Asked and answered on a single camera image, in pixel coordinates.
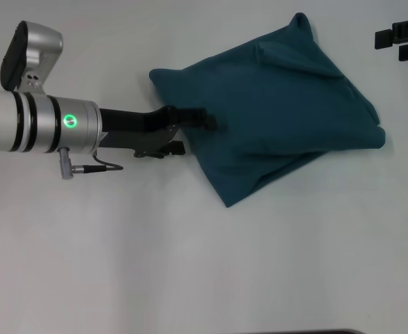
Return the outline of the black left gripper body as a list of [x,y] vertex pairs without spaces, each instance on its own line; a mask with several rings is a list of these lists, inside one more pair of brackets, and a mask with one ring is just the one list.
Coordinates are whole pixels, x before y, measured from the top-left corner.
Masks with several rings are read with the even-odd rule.
[[99,146],[131,149],[136,158],[164,158],[161,148],[174,141],[179,130],[169,122],[168,106],[150,113],[101,109],[100,114],[104,136]]

